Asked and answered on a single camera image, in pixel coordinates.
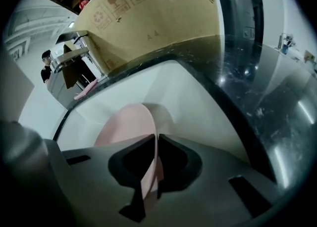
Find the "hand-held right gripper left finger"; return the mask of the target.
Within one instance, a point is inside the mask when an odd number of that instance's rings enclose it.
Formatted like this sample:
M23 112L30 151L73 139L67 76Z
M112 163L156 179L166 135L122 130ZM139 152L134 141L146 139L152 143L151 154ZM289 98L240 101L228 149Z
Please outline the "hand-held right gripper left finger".
M141 183L155 153L155 136L61 151L46 140L61 194L63 227L147 227L153 224Z

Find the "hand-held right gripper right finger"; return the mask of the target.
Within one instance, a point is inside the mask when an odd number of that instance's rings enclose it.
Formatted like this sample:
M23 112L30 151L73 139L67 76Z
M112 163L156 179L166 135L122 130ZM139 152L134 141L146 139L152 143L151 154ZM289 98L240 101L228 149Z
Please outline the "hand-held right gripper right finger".
M148 227L237 227L277 201L277 186L232 154L170 135L159 136L163 180Z

